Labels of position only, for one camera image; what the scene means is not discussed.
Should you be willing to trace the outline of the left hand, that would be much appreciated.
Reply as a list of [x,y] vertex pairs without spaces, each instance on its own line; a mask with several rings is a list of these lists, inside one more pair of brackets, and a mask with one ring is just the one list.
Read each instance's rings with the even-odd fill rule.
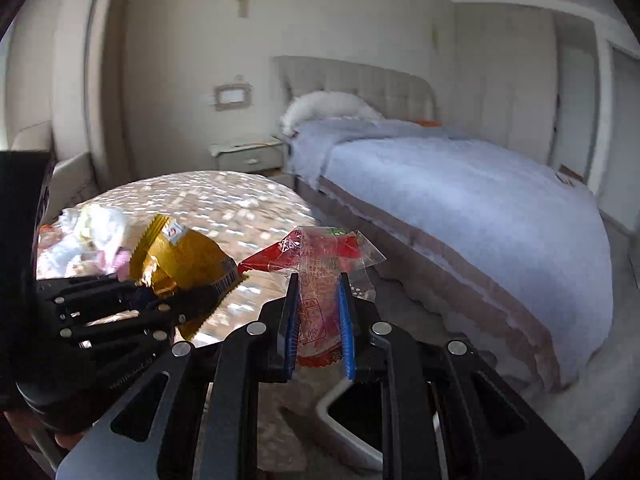
[[[29,448],[36,448],[36,441],[34,440],[34,434],[36,432],[49,431],[49,428],[44,426],[40,418],[32,411],[26,410],[26,408],[5,411],[3,415],[17,437]],[[62,432],[55,432],[53,437],[60,448],[70,451],[84,437],[84,434],[82,432],[79,434],[62,434]]]

